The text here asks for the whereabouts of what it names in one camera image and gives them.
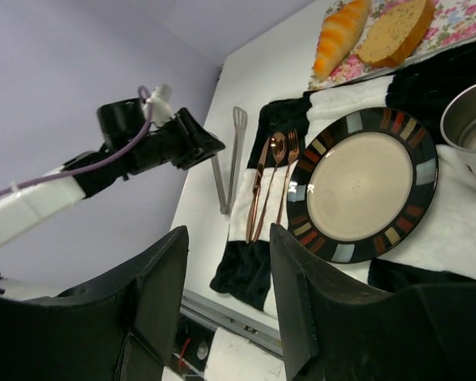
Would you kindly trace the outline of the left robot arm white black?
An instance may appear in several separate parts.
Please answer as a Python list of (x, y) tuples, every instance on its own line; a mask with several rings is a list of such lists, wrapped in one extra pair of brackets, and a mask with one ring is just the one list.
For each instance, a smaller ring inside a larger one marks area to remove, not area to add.
[(159, 98), (130, 98), (97, 112), (104, 143), (54, 172), (0, 190), (0, 248), (119, 179), (166, 163), (180, 170), (213, 158), (225, 145), (182, 108)]

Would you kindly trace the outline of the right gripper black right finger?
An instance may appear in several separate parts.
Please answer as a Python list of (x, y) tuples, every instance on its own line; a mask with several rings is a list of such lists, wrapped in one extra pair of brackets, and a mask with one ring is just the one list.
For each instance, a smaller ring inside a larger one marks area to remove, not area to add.
[(271, 274), (289, 380), (476, 380), (476, 283), (388, 293), (318, 258), (280, 225)]

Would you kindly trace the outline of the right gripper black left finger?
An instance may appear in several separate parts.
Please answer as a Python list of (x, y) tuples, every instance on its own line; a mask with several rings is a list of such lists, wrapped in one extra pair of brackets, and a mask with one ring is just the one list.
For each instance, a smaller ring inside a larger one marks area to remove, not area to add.
[(171, 230), (137, 256), (50, 297), (6, 295), (0, 380), (159, 380), (172, 354), (189, 234)]

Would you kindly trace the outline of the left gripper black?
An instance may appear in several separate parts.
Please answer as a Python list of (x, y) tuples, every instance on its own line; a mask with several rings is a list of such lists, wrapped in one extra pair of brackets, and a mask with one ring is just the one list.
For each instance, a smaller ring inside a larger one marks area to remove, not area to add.
[(161, 163), (188, 170), (213, 158), (225, 149), (225, 144), (208, 133), (183, 107), (159, 130)]

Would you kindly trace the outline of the steel tongs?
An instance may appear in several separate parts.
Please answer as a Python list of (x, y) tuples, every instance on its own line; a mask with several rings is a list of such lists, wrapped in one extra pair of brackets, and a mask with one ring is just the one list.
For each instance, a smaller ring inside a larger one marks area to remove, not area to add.
[(235, 135), (232, 146), (228, 193), (225, 193), (218, 157), (214, 156), (211, 158), (213, 177), (215, 180), (217, 197), (220, 204), (220, 213), (225, 216), (230, 215), (236, 199), (236, 188), (239, 179), (241, 156), (244, 149), (244, 138), (248, 127), (248, 113), (239, 106), (234, 106), (232, 110), (232, 119)]

